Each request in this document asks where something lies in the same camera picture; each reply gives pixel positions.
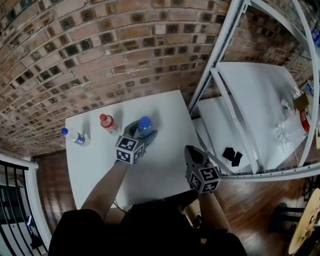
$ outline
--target black shirt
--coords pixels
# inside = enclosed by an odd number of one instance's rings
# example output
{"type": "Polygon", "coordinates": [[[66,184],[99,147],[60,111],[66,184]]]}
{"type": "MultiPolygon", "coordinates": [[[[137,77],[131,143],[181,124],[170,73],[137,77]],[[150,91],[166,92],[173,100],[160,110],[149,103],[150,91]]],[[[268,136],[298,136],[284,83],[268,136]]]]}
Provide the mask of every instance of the black shirt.
{"type": "Polygon", "coordinates": [[[162,201],[134,205],[119,225],[104,225],[93,210],[67,211],[52,236],[48,255],[134,252],[247,255],[235,235],[225,230],[192,228],[183,214],[162,201]]]}

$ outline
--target brick wall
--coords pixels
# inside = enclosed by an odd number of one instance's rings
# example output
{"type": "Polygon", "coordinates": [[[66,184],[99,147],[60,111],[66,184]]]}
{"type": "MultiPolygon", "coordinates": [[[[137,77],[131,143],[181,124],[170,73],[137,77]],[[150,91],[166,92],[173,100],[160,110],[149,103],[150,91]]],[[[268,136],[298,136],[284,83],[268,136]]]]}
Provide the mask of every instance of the brick wall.
{"type": "MultiPolygon", "coordinates": [[[[0,148],[62,149],[65,118],[134,98],[180,89],[188,102],[228,8],[222,0],[0,0],[0,148]]],[[[285,65],[298,47],[249,8],[223,61],[285,65]]],[[[219,95],[212,84],[203,97],[219,95]]]]}

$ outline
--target blue bottle cap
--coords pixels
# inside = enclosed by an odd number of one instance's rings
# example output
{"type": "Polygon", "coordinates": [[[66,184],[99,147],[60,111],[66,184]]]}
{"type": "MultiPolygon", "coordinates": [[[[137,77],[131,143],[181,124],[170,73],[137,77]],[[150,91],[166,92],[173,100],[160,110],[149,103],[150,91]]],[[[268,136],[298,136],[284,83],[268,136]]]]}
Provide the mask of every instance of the blue bottle cap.
{"type": "Polygon", "coordinates": [[[146,127],[150,127],[151,125],[152,125],[152,123],[151,123],[151,120],[149,117],[143,116],[140,118],[140,121],[139,121],[140,127],[146,128],[146,127]]]}
{"type": "Polygon", "coordinates": [[[61,133],[62,133],[63,135],[67,135],[67,134],[68,134],[68,129],[65,128],[65,127],[63,127],[63,128],[61,129],[61,133]]]}

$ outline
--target floor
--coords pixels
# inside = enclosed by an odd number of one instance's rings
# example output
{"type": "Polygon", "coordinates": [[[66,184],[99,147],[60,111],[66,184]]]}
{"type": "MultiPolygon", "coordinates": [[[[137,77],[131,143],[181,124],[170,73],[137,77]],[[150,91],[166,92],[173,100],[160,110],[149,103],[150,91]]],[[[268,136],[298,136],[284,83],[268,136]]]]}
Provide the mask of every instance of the floor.
{"type": "MultiPolygon", "coordinates": [[[[68,174],[66,152],[35,157],[42,209],[53,232],[65,211],[76,208],[68,174]]],[[[215,195],[249,256],[283,256],[288,244],[283,236],[267,232],[273,209],[281,202],[303,206],[304,179],[277,182],[230,182],[219,185],[215,195]]]]}
{"type": "Polygon", "coordinates": [[[38,162],[37,184],[44,217],[53,233],[67,211],[76,210],[65,150],[34,157],[38,162]]]}

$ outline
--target person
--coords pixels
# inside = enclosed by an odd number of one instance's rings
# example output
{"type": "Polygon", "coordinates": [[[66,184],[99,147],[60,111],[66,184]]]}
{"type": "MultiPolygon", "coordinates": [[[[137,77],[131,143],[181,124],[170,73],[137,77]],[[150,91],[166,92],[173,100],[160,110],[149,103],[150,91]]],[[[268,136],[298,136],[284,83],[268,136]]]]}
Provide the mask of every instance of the person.
{"type": "Polygon", "coordinates": [[[130,164],[118,161],[96,184],[80,210],[63,214],[48,255],[210,253],[247,255],[212,193],[199,194],[201,227],[165,200],[134,205],[118,225],[105,225],[130,164]]]}

